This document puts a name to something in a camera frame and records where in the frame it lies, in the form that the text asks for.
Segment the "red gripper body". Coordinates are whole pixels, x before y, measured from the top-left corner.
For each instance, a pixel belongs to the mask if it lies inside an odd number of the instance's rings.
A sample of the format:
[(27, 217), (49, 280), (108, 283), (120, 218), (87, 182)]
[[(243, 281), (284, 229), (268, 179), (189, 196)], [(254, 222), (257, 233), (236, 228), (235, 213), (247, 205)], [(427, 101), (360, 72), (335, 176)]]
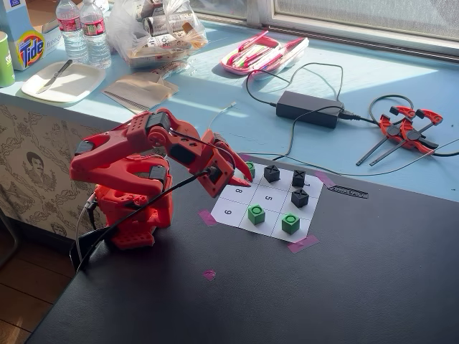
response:
[(211, 144), (202, 144), (195, 169), (193, 174), (198, 175), (197, 180), (212, 198), (221, 193), (235, 172), (218, 147)]

